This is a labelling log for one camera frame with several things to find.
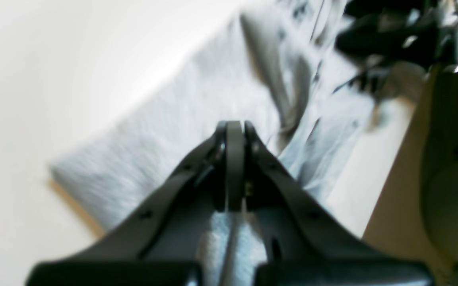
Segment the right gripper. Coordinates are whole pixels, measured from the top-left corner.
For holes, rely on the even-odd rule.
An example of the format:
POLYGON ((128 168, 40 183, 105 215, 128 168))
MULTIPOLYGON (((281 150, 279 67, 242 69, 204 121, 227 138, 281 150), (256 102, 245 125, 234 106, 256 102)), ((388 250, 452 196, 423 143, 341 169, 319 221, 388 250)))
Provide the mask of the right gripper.
POLYGON ((458 64, 458 0, 353 0, 344 13, 355 18, 336 37, 347 54, 458 64))

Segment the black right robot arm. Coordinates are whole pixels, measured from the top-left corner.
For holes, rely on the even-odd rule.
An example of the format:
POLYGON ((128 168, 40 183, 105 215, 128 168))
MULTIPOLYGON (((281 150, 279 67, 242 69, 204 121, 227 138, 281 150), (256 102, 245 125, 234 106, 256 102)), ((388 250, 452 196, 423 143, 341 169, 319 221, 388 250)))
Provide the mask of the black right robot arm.
POLYGON ((421 213, 431 242, 458 264, 458 0, 355 0, 346 12, 356 19, 338 49, 431 70, 421 213))

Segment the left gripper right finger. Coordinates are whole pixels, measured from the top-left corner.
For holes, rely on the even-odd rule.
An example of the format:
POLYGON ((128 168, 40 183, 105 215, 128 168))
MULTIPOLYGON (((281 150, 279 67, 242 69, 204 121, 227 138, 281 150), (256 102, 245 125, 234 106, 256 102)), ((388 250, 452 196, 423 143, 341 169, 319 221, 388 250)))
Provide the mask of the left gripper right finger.
POLYGON ((249 203, 267 262, 255 286, 434 286, 424 263, 392 258, 341 226, 291 177, 251 122, 227 123, 227 210, 249 203))

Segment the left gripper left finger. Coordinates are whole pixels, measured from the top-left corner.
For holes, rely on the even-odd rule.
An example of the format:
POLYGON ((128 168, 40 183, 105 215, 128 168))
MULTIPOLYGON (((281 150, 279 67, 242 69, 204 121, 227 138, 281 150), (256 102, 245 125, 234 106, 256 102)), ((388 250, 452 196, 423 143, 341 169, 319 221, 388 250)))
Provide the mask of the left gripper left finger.
POLYGON ((36 265, 28 286, 202 285, 196 251, 208 219, 227 209, 227 122, 103 239, 36 265))

